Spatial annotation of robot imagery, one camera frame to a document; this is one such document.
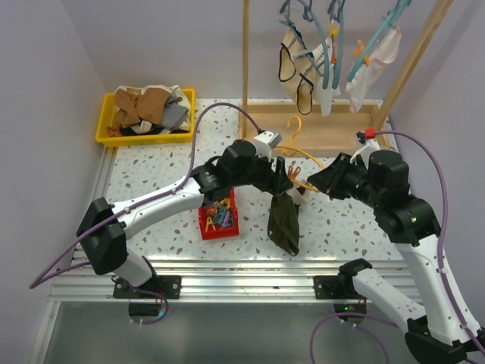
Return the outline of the orange clothes hanger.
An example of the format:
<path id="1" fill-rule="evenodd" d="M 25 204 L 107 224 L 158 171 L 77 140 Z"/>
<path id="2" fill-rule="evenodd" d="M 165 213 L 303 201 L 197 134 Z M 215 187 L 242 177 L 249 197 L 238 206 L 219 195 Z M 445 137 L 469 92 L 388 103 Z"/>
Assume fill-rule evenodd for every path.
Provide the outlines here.
<path id="1" fill-rule="evenodd" d="M 283 155 L 286 156 L 286 157 L 294 157 L 296 155 L 302 155 L 306 158 L 308 158 L 309 160 L 313 161 L 321 170 L 323 170 L 325 167 L 324 165 L 318 161 L 313 155 L 310 155 L 308 152 L 305 152 L 299 148 L 296 148 L 294 145 L 293 145 L 293 141 L 295 139 L 295 137 L 301 132 L 302 130 L 302 119 L 299 117 L 299 116 L 292 116 L 289 121 L 287 122 L 287 125 L 286 127 L 289 128 L 292 124 L 292 122 L 296 122 L 297 123 L 297 128 L 296 128 L 296 131 L 292 134 L 292 136 L 290 137 L 290 141 L 289 141 L 289 145 L 286 145 L 286 146 L 277 146 L 276 149 L 279 149 L 282 151 Z M 292 180 L 290 179 L 297 187 L 301 187 L 298 185 L 298 177 L 295 179 L 295 180 Z"/>

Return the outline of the dark green underwear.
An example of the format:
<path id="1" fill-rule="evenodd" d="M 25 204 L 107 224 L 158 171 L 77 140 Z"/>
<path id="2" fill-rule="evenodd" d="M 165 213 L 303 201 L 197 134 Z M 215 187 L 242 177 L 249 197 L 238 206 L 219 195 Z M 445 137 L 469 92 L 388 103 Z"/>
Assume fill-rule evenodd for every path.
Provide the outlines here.
<path id="1" fill-rule="evenodd" d="M 293 191 L 273 196 L 268 218 L 268 237 L 290 256 L 299 254 L 299 205 Z"/>

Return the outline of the white lettered underwear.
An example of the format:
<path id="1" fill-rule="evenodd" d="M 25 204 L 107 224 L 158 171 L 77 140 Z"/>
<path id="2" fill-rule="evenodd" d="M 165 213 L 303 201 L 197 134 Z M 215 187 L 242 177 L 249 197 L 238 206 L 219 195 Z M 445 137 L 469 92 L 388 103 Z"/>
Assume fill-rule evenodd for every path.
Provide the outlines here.
<path id="1" fill-rule="evenodd" d="M 325 45 L 320 44 L 315 47 L 309 53 L 314 63 L 310 64 L 308 71 L 305 73 L 305 77 L 311 86 L 311 103 L 320 106 L 323 117 L 331 113 L 333 98 L 340 94 L 339 87 L 333 87 L 335 65 L 333 61 L 333 46 L 333 40 L 327 37 Z"/>

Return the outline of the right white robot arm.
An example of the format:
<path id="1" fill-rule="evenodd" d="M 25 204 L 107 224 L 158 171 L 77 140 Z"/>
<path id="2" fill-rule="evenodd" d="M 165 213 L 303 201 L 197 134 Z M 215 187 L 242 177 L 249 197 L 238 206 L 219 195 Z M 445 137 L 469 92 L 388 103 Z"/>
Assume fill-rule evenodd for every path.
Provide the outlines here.
<path id="1" fill-rule="evenodd" d="M 373 209 L 378 227 L 408 266 L 421 302 L 410 300 L 364 259 L 339 267 L 339 292 L 374 303 L 402 331 L 419 363 L 459 363 L 483 344 L 484 329 L 454 279 L 443 283 L 446 255 L 438 251 L 442 229 L 431 205 L 410 194 L 408 172 L 408 164 L 394 151 L 374 151 L 367 162 L 341 153 L 308 182 L 333 199 L 353 198 Z"/>

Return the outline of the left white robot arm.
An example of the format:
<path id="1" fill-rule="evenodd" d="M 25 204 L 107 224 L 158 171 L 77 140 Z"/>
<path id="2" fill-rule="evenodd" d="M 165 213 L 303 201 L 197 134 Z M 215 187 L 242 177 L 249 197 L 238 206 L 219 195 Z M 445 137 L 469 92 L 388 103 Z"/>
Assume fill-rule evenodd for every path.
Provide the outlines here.
<path id="1" fill-rule="evenodd" d="M 236 140 L 221 155 L 191 167 L 165 188 L 110 204 L 93 201 L 77 230 L 77 238 L 97 275 L 114 274 L 116 298 L 164 298 L 166 289 L 146 257 L 128 249 L 140 231 L 181 212 L 230 196 L 235 187 L 253 186 L 279 196 L 293 188 L 283 158 L 273 158 L 279 139 L 264 132 L 253 141 Z"/>

